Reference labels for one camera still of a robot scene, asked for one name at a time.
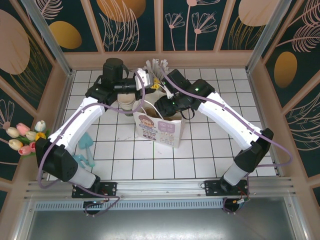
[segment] white tiled floor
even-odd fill
[[[261,128],[256,104],[244,69],[178,69],[194,82],[204,79],[240,115]],[[79,107],[101,70],[77,71],[65,112],[66,121]],[[88,171],[102,180],[192,179],[221,177],[240,151],[236,142],[213,120],[200,112],[186,120],[179,148],[138,137],[133,117],[108,110],[87,131],[95,167]],[[76,154],[85,154],[78,147]],[[271,164],[270,154],[261,164]],[[250,176],[276,176],[273,167],[257,168]]]

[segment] white tulip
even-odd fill
[[[37,132],[43,132],[45,129],[46,129],[46,123],[43,120],[38,121],[34,127],[34,130],[36,130]]]
[[[11,139],[9,140],[9,147],[12,148],[13,150],[18,151],[20,148],[22,148],[24,145],[22,142],[20,142],[17,139]]]
[[[34,141],[35,139],[36,139],[36,132],[34,132],[34,131],[27,131],[26,133],[25,133],[25,136],[26,136],[26,138],[27,139],[29,139],[30,141]]]
[[[5,130],[6,133],[12,137],[13,139],[17,138],[20,136],[20,133],[18,131],[18,129],[16,129],[15,127],[9,127],[7,130]]]

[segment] teal spatula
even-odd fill
[[[85,132],[83,134],[83,136],[80,138],[80,140],[78,142],[78,147],[80,149],[85,149],[85,151],[86,151],[86,157],[88,159],[90,167],[95,166],[94,158],[92,157],[91,151],[89,149],[89,147],[91,147],[93,144],[94,144],[94,141],[91,139],[91,137],[89,136],[89,134],[87,132]]]

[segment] metal pole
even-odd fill
[[[45,19],[42,17],[38,6],[36,5],[35,1],[33,0],[21,0],[22,4],[24,5],[25,9],[27,10],[28,14],[30,15],[31,19],[33,20],[35,26],[38,28],[40,33],[43,36],[43,39],[51,49],[53,55],[61,65],[63,71],[67,74],[71,74],[71,68],[62,52],[60,46],[55,40],[55,37],[51,33],[49,26]]]
[[[246,66],[246,71],[250,75],[252,71],[255,69],[257,62],[259,61],[262,53],[266,49],[269,41],[273,37],[276,32],[279,24],[282,21],[282,18],[286,14],[290,3],[292,0],[280,0],[277,4],[272,16],[270,17],[269,22],[265,26],[258,42],[256,43],[251,58]]]

